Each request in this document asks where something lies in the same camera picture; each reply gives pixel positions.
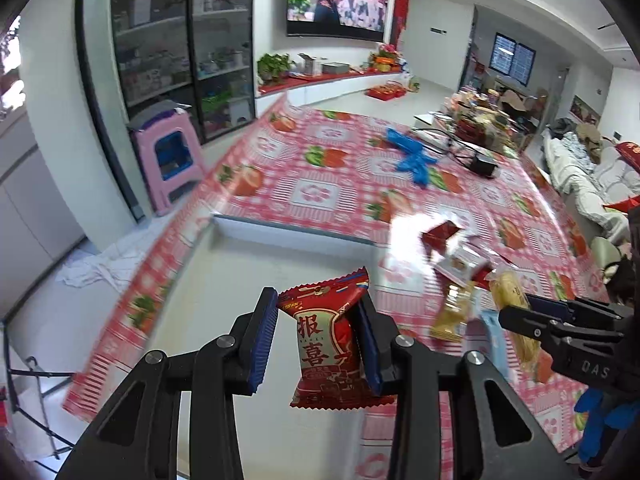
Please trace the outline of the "blue gloved right hand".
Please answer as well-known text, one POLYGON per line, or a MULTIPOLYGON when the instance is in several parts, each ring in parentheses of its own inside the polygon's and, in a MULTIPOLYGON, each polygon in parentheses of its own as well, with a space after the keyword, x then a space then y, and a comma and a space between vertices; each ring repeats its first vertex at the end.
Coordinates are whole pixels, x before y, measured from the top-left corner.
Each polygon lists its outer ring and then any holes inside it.
POLYGON ((639 416, 639 402, 623 403, 616 408, 605 408, 604 392, 588 388, 578 399, 574 412, 588 414, 582 440, 578 446, 578 456, 583 463, 595 458, 602 450, 605 429, 627 430, 639 416))

